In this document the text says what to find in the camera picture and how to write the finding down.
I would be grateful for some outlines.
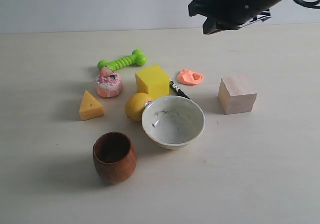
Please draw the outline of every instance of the brown wooden cup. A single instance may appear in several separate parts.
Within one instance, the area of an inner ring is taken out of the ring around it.
[[[128,180],[135,172],[137,152],[125,134],[104,134],[93,148],[94,166],[103,180],[118,184]]]

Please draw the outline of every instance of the black marker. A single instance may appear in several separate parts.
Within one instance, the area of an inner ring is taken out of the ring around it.
[[[190,99],[188,95],[186,95],[179,87],[175,84],[173,80],[170,79],[170,87],[175,91],[175,93],[179,96],[186,97],[187,99]]]

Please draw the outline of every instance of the donut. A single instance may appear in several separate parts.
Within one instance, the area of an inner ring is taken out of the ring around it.
[[[117,96],[124,89],[120,75],[108,67],[101,69],[95,83],[98,94],[106,98]]]

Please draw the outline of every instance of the yellow lemon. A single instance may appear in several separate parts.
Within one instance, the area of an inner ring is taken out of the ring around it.
[[[134,121],[142,121],[143,111],[152,101],[153,98],[146,93],[134,94],[125,104],[127,117]]]

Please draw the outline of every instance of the yellow sponge block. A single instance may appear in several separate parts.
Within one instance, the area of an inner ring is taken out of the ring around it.
[[[147,93],[155,100],[170,94],[170,76],[159,65],[138,71],[135,79],[138,92]]]
[[[79,114],[82,120],[89,120],[105,115],[103,105],[86,90],[81,102]]]

